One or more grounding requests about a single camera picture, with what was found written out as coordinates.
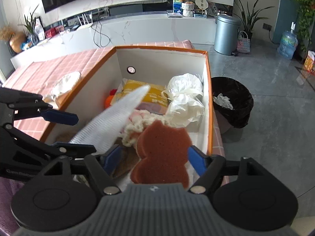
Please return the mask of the white round bath mitt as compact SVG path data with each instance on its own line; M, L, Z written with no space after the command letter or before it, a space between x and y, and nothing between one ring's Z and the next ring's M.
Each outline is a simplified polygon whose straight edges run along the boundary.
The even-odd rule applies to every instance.
M60 78L51 91L43 98L43 101L49 103L53 108L60 108L67 95L74 89L81 79L81 73L74 71Z

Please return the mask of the white ribbed cloth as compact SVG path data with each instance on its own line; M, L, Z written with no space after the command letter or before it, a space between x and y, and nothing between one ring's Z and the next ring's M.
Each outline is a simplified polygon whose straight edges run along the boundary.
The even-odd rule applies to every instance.
M71 144L87 144L94 153L104 154L116 141L129 116L151 87L144 85L118 100L113 106L93 118L71 140Z

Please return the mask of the red-brown bear sponge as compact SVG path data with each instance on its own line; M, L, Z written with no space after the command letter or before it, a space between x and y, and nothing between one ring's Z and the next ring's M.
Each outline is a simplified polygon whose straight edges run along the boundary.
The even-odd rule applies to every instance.
M130 179L135 184L181 183L189 185L185 167L192 141L185 128L173 128L156 120L139 136L136 152L140 161Z

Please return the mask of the pink checkered tablecloth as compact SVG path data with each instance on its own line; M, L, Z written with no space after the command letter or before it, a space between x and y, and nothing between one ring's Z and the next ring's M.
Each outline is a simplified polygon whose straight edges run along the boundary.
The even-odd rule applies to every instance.
M175 47L182 49L195 49L189 40L178 42L133 44L131 46L158 46ZM74 53L60 58L44 62L33 62L17 69L9 79L4 83L4 87L17 89L24 92L37 93L46 96L62 78L62 76L78 71L81 78L86 76L93 66L100 60L101 56L107 54L114 47L105 47L102 49L92 49ZM27 135L40 140L43 132L50 122L41 117L16 120L15 128L21 130Z

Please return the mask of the white plastic bag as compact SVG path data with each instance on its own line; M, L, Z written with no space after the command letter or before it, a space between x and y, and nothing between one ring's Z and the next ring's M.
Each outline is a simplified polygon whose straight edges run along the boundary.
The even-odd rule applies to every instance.
M203 85L199 77L185 73L174 76L163 95L170 101L165 116L173 127L187 127L198 122L205 112Z

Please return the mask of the black waste bin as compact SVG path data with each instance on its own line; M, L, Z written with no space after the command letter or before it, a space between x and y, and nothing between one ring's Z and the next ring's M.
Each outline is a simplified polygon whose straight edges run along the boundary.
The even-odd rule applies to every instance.
M212 98L214 109L234 128L247 126L254 99L242 83L229 77L213 77Z

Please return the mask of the green plant in vase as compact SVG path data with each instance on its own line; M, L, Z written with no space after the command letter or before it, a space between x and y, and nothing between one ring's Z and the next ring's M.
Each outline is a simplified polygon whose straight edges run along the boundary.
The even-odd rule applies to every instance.
M28 30L31 42L33 43L34 46L39 43L38 35L35 32L35 26L36 26L36 19L37 18L36 18L36 16L34 16L34 13L35 13L37 8L38 8L38 5L33 10L33 12L31 12L29 14L30 17L24 15L25 23L24 24L20 24L21 26L24 26Z

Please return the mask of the golden round vase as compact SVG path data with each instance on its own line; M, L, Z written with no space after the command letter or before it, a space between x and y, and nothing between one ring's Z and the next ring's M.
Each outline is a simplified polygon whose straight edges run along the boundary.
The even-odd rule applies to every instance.
M27 38L23 32L16 32L10 39L10 47L15 53L19 54L22 52L22 44L26 42Z

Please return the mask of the orange cardboard box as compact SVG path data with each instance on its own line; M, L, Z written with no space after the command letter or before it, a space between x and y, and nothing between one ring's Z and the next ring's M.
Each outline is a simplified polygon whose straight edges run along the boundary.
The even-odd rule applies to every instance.
M59 109L75 113L75 126L49 123L40 140L46 144L67 131L81 129L84 124L104 109L105 95L117 89L123 79L167 86L178 75L193 74L203 83L202 103L205 113L197 123L188 125L192 142L203 153L212 153L214 115L208 53L195 49L158 46L117 46L101 56L93 68L68 93Z

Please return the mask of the white wifi router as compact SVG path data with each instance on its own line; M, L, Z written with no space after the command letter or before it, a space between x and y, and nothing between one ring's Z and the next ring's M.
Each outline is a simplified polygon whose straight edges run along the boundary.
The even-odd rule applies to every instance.
M77 19L79 21L79 26L78 26L77 30L90 28L93 25L93 18L92 18L91 14L90 14L89 20L88 20L88 17L85 13L83 13L81 16L77 16Z

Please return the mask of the grey metal trash can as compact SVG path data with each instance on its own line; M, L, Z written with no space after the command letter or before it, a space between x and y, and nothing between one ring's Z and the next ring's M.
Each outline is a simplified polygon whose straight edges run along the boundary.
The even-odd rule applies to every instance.
M232 55L236 50L241 20L220 14L216 21L214 50L220 54Z

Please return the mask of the blue water bottle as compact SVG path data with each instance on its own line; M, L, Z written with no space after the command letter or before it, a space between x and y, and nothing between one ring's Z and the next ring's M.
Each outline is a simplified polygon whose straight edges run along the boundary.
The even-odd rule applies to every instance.
M292 22L290 30L283 32L277 51L283 57L292 60L298 46L297 35L294 33L296 23Z

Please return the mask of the potted leafy floor plant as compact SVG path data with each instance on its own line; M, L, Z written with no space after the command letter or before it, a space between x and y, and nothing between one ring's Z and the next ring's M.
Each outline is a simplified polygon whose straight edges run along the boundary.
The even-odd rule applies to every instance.
M253 37L253 30L255 24L260 20L266 20L268 17L259 16L260 12L272 9L274 6L267 6L261 9L257 8L257 4L259 0L256 0L250 9L249 3L246 2L246 6L243 5L241 0L233 0L234 5L239 9L240 15L234 14L241 20L241 25L243 27L243 31L248 34L249 39L251 40Z

